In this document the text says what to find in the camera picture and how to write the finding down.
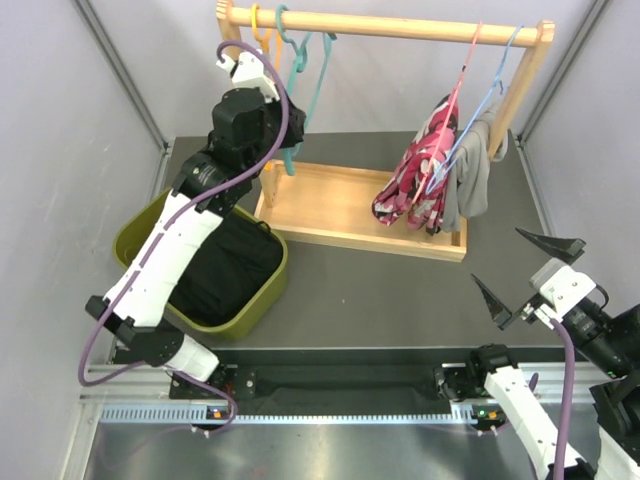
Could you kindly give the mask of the yellow orange hanger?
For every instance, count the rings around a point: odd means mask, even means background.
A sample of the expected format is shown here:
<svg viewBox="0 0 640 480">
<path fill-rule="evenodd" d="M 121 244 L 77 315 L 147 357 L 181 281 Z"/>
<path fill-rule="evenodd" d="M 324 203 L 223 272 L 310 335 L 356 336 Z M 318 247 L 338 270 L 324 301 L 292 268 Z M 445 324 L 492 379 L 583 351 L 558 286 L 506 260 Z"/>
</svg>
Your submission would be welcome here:
<svg viewBox="0 0 640 480">
<path fill-rule="evenodd" d="M 260 50 L 266 56 L 270 56 L 270 46 L 271 46 L 271 37 L 274 32 L 273 29 L 265 28 L 264 31 L 261 31 L 258 26 L 258 12 L 260 10 L 260 5 L 258 3 L 253 3 L 251 6 L 251 30 L 254 36 L 255 41 L 258 43 Z M 283 39 L 279 33 L 275 35 L 275 57 L 274 57 L 274 68 L 277 72 L 280 72 L 282 55 L 283 55 Z"/>
</svg>

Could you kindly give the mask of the pink camouflage trousers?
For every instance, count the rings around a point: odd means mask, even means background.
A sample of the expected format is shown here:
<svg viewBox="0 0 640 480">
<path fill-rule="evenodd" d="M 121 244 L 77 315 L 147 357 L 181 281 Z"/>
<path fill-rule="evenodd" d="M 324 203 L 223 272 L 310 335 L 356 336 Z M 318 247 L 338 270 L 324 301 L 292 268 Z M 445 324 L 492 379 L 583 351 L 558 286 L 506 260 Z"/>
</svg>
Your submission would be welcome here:
<svg viewBox="0 0 640 480">
<path fill-rule="evenodd" d="M 411 140 L 385 187 L 371 204 L 385 226 L 406 218 L 411 230 L 435 235 L 441 229 L 448 174 L 444 162 L 456 141 L 458 104 L 444 96 Z"/>
</svg>

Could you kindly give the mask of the black trousers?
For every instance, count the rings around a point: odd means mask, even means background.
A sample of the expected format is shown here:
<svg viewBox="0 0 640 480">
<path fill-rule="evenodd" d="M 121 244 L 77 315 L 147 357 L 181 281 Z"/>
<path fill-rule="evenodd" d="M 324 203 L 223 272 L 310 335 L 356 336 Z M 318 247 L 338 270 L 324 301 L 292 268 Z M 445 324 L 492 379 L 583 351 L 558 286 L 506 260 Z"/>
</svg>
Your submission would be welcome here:
<svg viewBox="0 0 640 480">
<path fill-rule="evenodd" d="M 169 303 L 194 323 L 230 321 L 280 266 L 284 247 L 264 222 L 232 212 L 194 254 Z"/>
</svg>

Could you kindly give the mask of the pink hanger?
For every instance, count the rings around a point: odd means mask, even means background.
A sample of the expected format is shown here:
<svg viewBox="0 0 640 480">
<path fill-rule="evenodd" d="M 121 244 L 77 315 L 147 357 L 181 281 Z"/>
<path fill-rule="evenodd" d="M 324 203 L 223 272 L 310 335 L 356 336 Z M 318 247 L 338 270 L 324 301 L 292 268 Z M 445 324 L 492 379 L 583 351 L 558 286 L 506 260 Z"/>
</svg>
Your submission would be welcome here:
<svg viewBox="0 0 640 480">
<path fill-rule="evenodd" d="M 424 188 L 424 185 L 426 183 L 427 176 L 431 172 L 431 170 L 433 168 L 433 164 L 434 164 L 435 160 L 437 159 L 437 154 L 438 154 L 440 146 L 441 146 L 441 144 L 443 142 L 445 133 L 446 133 L 446 131 L 448 129 L 449 120 L 450 120 L 452 112 L 453 112 L 453 107 L 455 106 L 455 104 L 457 102 L 459 91 L 460 91 L 461 86 L 462 86 L 463 81 L 464 81 L 465 71 L 466 71 L 466 69 L 467 69 L 467 67 L 468 67 L 468 65 L 469 65 L 469 63 L 471 61 L 471 58 L 473 56 L 473 53 L 474 53 L 474 50 L 476 48 L 476 44 L 477 44 L 477 41 L 478 41 L 478 38 L 480 36 L 482 28 L 483 28 L 483 22 L 480 21 L 477 24 L 477 28 L 476 28 L 476 31 L 475 31 L 474 36 L 472 38 L 467 57 L 466 57 L 463 65 L 462 65 L 461 72 L 460 72 L 460 75 L 459 75 L 458 80 L 457 80 L 457 84 L 456 84 L 456 86 L 454 87 L 454 89 L 452 90 L 451 94 L 448 97 L 448 109 L 446 111 L 445 118 L 444 118 L 444 120 L 442 122 L 442 128 L 440 129 L 439 135 L 437 137 L 437 141 L 435 143 L 433 151 L 431 152 L 431 157 L 430 157 L 429 162 L 427 164 L 426 171 L 422 174 L 422 177 L 420 178 L 420 183 L 419 183 L 418 187 L 416 188 L 416 192 L 415 192 L 415 194 L 414 194 L 414 196 L 413 196 L 413 198 L 411 200 L 411 204 L 415 204 L 416 201 L 419 199 L 421 191 Z"/>
</svg>

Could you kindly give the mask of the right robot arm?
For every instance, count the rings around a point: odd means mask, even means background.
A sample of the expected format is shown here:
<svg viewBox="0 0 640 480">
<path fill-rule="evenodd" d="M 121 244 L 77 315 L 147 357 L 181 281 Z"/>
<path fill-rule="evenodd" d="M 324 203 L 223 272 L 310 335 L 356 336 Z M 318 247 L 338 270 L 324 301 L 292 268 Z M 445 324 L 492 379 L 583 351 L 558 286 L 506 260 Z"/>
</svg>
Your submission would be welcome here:
<svg viewBox="0 0 640 480">
<path fill-rule="evenodd" d="M 609 315 L 604 303 L 591 299 L 606 290 L 574 268 L 585 241 L 519 234 L 549 255 L 530 279 L 534 291 L 517 311 L 511 311 L 482 281 L 479 287 L 493 322 L 505 329 L 516 320 L 540 322 L 564 347 L 560 417 L 553 422 L 522 369 L 499 344 L 473 350 L 466 362 L 467 384 L 476 394 L 489 395 L 499 405 L 525 448 L 538 479 L 636 479 L 639 476 L 639 308 Z M 584 357 L 606 381 L 590 386 L 600 453 L 591 466 L 569 442 L 576 358 Z"/>
</svg>

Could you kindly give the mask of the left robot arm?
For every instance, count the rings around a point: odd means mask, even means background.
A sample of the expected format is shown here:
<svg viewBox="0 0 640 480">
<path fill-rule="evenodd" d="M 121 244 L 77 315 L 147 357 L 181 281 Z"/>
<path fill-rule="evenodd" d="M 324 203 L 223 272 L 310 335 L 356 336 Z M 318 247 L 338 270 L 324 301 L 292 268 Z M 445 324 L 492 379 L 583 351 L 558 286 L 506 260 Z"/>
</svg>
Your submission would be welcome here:
<svg viewBox="0 0 640 480">
<path fill-rule="evenodd" d="M 165 307 L 205 240 L 252 188 L 277 150 L 301 142 L 304 114 L 283 87 L 268 96 L 257 87 L 233 88 L 212 110 L 204 147 L 181 166 L 151 233 L 126 272 L 86 312 L 150 366 L 179 371 L 205 396 L 226 387 L 218 357 L 175 327 L 160 325 Z"/>
</svg>

